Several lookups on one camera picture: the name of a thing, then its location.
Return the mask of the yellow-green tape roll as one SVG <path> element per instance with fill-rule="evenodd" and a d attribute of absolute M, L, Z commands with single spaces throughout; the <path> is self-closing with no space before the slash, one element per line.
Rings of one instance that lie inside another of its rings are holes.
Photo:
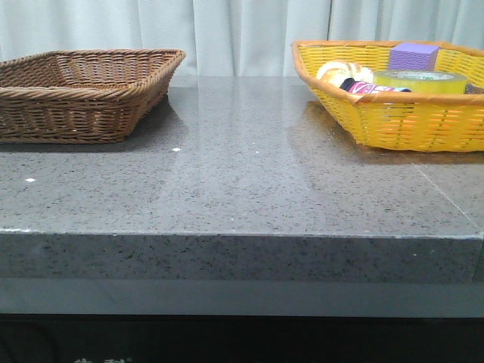
<path fill-rule="evenodd" d="M 467 77 L 456 73 L 429 70 L 381 70 L 373 74 L 377 85 L 408 88 L 414 93 L 462 95 Z"/>

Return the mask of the white and tan bread roll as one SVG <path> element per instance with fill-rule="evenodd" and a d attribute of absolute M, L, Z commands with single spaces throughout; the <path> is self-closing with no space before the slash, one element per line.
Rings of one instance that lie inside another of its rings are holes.
<path fill-rule="evenodd" d="M 339 87 L 348 78 L 372 83 L 374 72 L 358 63 L 333 60 L 323 64 L 318 69 L 315 78 Z"/>

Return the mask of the black pink labelled bottle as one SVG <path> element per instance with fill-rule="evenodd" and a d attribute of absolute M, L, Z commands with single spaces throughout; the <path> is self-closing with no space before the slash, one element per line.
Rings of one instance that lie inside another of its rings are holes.
<path fill-rule="evenodd" d="M 340 88 L 350 94 L 369 94 L 374 95 L 381 92 L 411 92 L 409 88 L 394 88 L 385 85 L 376 85 L 374 83 L 357 81 L 353 78 L 345 79 Z"/>

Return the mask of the white curtain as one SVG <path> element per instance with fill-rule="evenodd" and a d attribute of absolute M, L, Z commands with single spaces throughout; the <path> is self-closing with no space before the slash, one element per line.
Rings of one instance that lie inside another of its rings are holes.
<path fill-rule="evenodd" d="M 294 76 L 297 40 L 483 46 L 481 1 L 3 1 L 1 58 L 177 48 L 183 76 Z"/>

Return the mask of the yellow woven plastic basket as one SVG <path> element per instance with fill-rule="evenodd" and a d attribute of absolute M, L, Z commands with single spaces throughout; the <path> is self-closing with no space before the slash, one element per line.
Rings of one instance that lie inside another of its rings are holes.
<path fill-rule="evenodd" d="M 396 41 L 299 40 L 296 71 L 327 112 L 359 144 L 390 150 L 470 152 L 483 149 L 483 93 L 382 92 L 352 95 L 316 79 L 328 61 L 384 70 Z"/>

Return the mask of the brown wicker basket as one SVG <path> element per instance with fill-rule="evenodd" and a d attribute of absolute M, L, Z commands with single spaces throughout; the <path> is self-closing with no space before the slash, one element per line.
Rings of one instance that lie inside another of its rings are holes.
<path fill-rule="evenodd" d="M 124 141 L 167 95 L 178 49 L 49 51 L 1 64 L 3 144 Z"/>

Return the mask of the purple foam cube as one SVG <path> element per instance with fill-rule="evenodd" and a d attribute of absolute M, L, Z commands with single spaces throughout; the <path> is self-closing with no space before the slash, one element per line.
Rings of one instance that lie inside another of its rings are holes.
<path fill-rule="evenodd" d="M 434 70 L 440 47 L 403 42 L 390 50 L 388 70 Z"/>

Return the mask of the brown dried leaf toy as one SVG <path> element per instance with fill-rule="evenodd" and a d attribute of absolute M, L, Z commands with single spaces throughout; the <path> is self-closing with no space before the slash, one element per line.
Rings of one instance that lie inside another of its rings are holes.
<path fill-rule="evenodd" d="M 469 95 L 482 95 L 484 93 L 484 88 L 472 83 L 467 83 L 465 93 Z"/>

